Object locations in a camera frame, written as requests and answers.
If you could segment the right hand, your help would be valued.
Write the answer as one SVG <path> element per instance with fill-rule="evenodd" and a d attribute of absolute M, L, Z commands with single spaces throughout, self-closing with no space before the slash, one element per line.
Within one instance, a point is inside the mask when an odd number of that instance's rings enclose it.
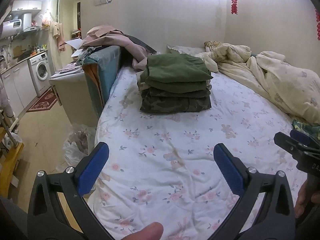
<path fill-rule="evenodd" d="M 295 217 L 297 219 L 304 213 L 306 207 L 306 185 L 307 181 L 302 184 L 294 207 Z"/>

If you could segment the left hand thumb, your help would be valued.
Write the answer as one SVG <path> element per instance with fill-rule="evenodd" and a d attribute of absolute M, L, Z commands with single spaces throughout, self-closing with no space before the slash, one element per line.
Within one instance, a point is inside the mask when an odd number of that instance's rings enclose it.
<path fill-rule="evenodd" d="M 144 229 L 132 233 L 123 238 L 123 240 L 160 240 L 163 235 L 163 225 L 158 222 L 151 223 Z"/>

